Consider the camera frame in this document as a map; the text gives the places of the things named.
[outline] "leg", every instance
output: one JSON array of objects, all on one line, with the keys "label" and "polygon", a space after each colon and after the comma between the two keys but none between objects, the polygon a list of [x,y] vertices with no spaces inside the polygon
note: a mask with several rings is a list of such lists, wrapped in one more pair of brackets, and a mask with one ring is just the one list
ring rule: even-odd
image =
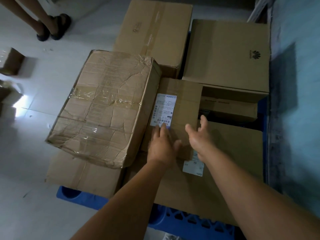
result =
[{"label": "leg", "polygon": [[49,29],[51,34],[58,32],[58,25],[51,17],[45,12],[38,0],[19,0],[26,8],[36,15],[41,22]]},{"label": "leg", "polygon": [[14,13],[17,17],[29,24],[38,35],[44,32],[43,25],[34,20],[15,0],[0,0],[0,3]]}]

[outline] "black slipper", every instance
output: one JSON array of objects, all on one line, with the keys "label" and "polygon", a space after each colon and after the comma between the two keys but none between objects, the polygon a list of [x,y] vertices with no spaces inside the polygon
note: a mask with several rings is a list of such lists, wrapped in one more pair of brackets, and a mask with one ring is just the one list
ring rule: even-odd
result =
[{"label": "black slipper", "polygon": [[49,29],[42,23],[43,26],[43,35],[37,35],[37,39],[41,42],[49,39],[50,31]]},{"label": "black slipper", "polygon": [[[62,16],[65,17],[65,23],[62,24]],[[65,32],[68,30],[71,24],[71,18],[69,15],[66,15],[65,13],[60,14],[59,16],[54,17],[54,19],[57,21],[58,24],[58,33],[57,34],[50,34],[51,38],[53,40],[59,40],[61,39]]]}]

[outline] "huawei logo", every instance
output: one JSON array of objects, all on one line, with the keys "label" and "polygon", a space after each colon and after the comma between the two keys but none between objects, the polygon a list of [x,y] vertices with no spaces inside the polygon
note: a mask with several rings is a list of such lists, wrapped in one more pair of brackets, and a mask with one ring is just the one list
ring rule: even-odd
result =
[{"label": "huawei logo", "polygon": [[255,60],[259,59],[261,57],[261,53],[257,50],[250,51],[250,59],[253,58]]}]

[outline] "barcode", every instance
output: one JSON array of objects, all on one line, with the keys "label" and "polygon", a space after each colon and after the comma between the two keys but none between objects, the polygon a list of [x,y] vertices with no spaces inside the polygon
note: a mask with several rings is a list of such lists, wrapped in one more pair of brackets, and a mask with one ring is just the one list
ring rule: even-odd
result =
[{"label": "barcode", "polygon": [[162,123],[167,123],[167,124],[170,122],[170,120],[162,120],[162,119],[158,119],[158,121]]},{"label": "barcode", "polygon": [[158,108],[158,105],[155,105],[155,106],[154,106],[154,110],[153,110],[153,114],[152,114],[152,118],[153,118],[153,119],[156,117],[157,108]]}]

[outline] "blue plastic pallet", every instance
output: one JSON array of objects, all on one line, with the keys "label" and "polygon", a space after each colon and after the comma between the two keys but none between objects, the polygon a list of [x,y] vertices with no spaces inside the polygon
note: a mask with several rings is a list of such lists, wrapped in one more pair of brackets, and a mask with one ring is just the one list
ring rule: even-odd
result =
[{"label": "blue plastic pallet", "polygon": [[[258,103],[258,119],[251,123],[233,124],[263,132],[263,164],[264,179],[266,178],[267,163],[267,98]],[[101,209],[108,199],[91,193],[82,192],[61,186],[57,192],[57,198],[86,206],[95,210]],[[180,236],[188,240],[227,240],[235,238],[235,226],[222,222],[212,222],[208,219],[200,219],[197,215],[154,204],[152,207],[149,227]]]}]

